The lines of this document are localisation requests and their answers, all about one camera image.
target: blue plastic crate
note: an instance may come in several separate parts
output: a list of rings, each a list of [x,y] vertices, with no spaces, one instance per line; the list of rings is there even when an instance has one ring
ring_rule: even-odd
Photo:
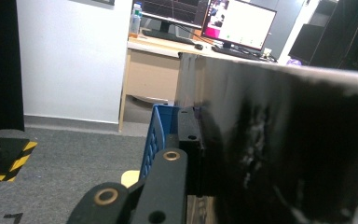
[[[165,149],[167,135],[177,133],[178,111],[179,108],[176,106],[153,105],[139,179],[145,178],[149,173],[156,153]]]

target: gray carpet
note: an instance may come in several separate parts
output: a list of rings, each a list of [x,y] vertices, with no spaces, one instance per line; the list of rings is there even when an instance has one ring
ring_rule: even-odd
[[[145,146],[144,137],[36,128],[0,136],[38,144],[16,180],[0,182],[0,224],[14,223],[4,215],[20,213],[20,224],[65,223],[89,189],[139,170]]]

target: yellow and black hazard tape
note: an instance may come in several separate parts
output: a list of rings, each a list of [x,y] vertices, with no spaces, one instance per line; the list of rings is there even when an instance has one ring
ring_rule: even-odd
[[[27,162],[36,145],[36,142],[29,142],[22,150],[19,157],[13,162],[13,165],[10,167],[7,173],[0,175],[0,181],[14,181],[16,175],[19,173],[19,170]]]

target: keyboard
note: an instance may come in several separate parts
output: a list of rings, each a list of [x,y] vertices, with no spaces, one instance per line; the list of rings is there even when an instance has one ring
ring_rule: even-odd
[[[238,57],[238,58],[243,58],[243,59],[249,59],[249,60],[254,60],[254,61],[262,61],[260,58],[254,56],[251,53],[242,53],[239,51],[236,51],[234,49],[223,49],[223,48],[219,48],[217,46],[212,46],[212,50],[218,53],[222,53],[222,54],[226,54],[226,55],[230,55],[230,56],[234,56],[234,57]]]
[[[182,37],[176,36],[174,34],[163,33],[163,32],[157,31],[157,30],[151,30],[151,31],[143,30],[142,34],[151,36],[151,37],[155,37],[155,38],[171,40],[171,41],[179,42],[182,44],[195,45],[195,43],[193,41],[191,41],[190,39],[182,38]]]

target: desk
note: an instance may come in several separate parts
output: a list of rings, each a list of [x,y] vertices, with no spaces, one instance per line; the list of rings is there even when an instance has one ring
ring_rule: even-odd
[[[203,50],[192,45],[139,35],[127,43],[126,69],[123,77],[118,130],[121,132],[127,95],[174,101],[179,72],[179,52],[208,55],[241,61],[244,59],[215,53],[211,45]]]

